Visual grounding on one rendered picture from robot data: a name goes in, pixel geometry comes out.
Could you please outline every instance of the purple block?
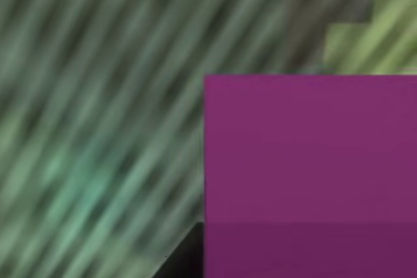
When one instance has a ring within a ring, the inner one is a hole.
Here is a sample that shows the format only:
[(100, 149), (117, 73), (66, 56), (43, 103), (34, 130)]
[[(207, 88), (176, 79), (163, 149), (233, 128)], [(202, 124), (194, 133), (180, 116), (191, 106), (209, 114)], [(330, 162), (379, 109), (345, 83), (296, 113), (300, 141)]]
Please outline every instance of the purple block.
[(208, 278), (417, 277), (417, 77), (206, 77), (205, 188)]

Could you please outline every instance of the striped texture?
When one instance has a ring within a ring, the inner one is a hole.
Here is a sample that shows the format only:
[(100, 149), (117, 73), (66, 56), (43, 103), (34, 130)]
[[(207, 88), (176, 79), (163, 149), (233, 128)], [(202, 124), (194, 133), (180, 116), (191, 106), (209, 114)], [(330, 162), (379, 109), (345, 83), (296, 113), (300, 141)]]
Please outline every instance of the striped texture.
[(0, 0), (0, 277), (149, 277), (203, 218), (203, 74), (413, 73), (416, 9)]

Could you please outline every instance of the magenta square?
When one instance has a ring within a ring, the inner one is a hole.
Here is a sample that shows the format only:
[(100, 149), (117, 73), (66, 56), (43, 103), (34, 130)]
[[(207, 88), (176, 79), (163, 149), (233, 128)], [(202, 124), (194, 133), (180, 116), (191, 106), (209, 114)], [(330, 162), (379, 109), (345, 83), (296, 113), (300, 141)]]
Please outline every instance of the magenta square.
[(208, 76), (204, 101), (208, 278), (417, 277), (417, 77)]

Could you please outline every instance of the purple box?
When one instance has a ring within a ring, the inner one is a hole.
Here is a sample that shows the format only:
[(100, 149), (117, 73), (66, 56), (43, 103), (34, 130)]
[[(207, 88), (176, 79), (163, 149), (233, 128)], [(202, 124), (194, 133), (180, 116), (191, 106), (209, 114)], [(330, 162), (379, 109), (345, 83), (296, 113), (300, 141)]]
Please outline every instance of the purple box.
[(417, 277), (417, 77), (205, 78), (207, 278)]

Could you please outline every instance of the black object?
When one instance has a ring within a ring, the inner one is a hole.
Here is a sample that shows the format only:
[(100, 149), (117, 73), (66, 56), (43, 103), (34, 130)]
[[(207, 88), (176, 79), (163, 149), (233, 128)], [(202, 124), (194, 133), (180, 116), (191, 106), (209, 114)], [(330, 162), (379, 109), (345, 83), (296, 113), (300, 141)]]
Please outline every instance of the black object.
[(153, 278), (203, 278), (204, 224), (197, 223)]

